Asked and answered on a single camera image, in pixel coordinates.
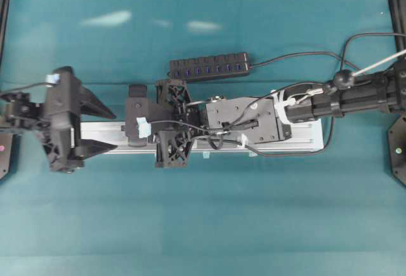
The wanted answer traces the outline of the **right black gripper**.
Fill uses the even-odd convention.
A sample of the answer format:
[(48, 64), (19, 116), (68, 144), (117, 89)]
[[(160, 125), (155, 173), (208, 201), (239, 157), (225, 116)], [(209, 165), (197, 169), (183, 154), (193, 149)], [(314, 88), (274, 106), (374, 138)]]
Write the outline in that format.
[(155, 84), (160, 108), (154, 120), (157, 168), (185, 167), (196, 137), (204, 134), (199, 106), (192, 103), (187, 83), (163, 79)]

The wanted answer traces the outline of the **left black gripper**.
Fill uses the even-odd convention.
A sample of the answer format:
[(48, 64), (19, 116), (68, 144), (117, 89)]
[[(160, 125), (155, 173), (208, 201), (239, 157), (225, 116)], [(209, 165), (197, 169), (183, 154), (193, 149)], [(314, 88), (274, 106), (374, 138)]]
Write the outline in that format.
[[(46, 154), (52, 171), (72, 173), (84, 167), (83, 159), (115, 150), (117, 145), (97, 140), (81, 140), (80, 129), (52, 129), (44, 118), (44, 103), (34, 103), (30, 94), (21, 91), (1, 94), (6, 101), (1, 116), (1, 132), (35, 134)], [(115, 119), (116, 115), (88, 88), (79, 88), (81, 114)]]

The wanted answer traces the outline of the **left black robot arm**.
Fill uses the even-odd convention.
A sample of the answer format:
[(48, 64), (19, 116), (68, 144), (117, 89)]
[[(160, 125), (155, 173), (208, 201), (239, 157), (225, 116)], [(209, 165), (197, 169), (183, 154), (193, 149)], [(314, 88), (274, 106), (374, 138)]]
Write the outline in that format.
[(19, 134), (33, 132), (45, 151), (52, 171), (72, 173), (84, 167), (84, 161), (107, 153), (117, 146), (103, 141), (83, 139), (81, 116), (115, 119), (115, 115), (84, 86), (64, 90), (47, 89), (43, 103), (34, 103), (29, 93), (7, 93), (1, 131)]

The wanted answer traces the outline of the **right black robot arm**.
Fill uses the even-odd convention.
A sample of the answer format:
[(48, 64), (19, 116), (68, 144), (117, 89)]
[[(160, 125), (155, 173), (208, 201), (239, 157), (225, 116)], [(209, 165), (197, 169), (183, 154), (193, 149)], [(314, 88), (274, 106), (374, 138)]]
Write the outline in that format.
[(212, 149), (226, 144), (256, 151), (256, 145), (288, 140), (292, 126), (324, 117), (379, 110), (405, 113), (405, 62), (365, 76), (349, 70), (325, 83), (299, 82), (261, 97), (193, 103), (183, 81), (157, 85), (157, 106), (149, 123), (156, 142), (156, 166), (187, 164), (195, 141)]

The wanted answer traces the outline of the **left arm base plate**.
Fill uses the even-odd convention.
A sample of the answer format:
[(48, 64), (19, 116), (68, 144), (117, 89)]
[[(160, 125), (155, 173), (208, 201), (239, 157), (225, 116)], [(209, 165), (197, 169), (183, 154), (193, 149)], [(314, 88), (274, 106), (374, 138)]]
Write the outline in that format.
[(0, 179), (6, 177), (10, 169), (13, 134), (1, 134), (0, 141)]

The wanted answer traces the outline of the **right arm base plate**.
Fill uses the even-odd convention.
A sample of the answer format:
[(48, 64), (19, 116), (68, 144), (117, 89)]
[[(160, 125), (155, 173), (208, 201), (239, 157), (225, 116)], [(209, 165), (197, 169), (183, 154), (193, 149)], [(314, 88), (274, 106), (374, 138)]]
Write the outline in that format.
[(391, 174), (405, 187), (405, 115), (401, 115), (388, 129), (387, 139)]

